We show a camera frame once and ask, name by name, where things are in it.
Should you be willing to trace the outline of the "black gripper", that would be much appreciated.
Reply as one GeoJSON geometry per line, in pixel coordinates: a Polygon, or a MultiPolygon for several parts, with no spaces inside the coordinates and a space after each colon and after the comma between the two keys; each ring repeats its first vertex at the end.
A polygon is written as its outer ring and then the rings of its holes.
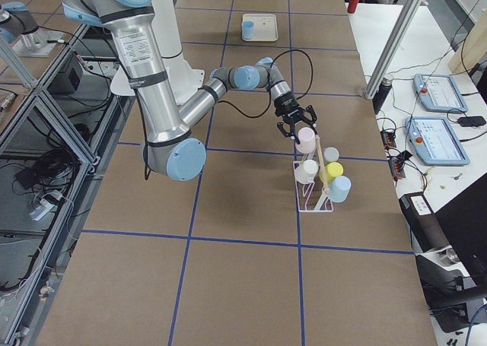
{"type": "Polygon", "coordinates": [[[276,126],[285,138],[296,139],[295,125],[303,122],[317,135],[317,114],[312,105],[304,109],[293,94],[284,94],[274,99],[275,115],[282,121],[276,126]]]}

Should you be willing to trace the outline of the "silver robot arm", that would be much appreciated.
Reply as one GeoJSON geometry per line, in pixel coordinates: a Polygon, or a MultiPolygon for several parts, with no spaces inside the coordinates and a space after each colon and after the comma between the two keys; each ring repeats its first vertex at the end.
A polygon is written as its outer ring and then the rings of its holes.
{"type": "Polygon", "coordinates": [[[189,90],[181,105],[173,84],[191,73],[187,64],[165,68],[168,52],[180,59],[182,51],[173,0],[63,0],[65,16],[111,32],[122,70],[134,91],[142,115],[145,172],[157,172],[177,181],[198,176],[206,161],[205,145],[191,136],[196,125],[229,90],[264,88],[280,118],[277,127],[300,142],[295,126],[316,128],[312,106],[302,108],[279,67],[271,58],[255,65],[217,68],[202,86],[189,90]]]}

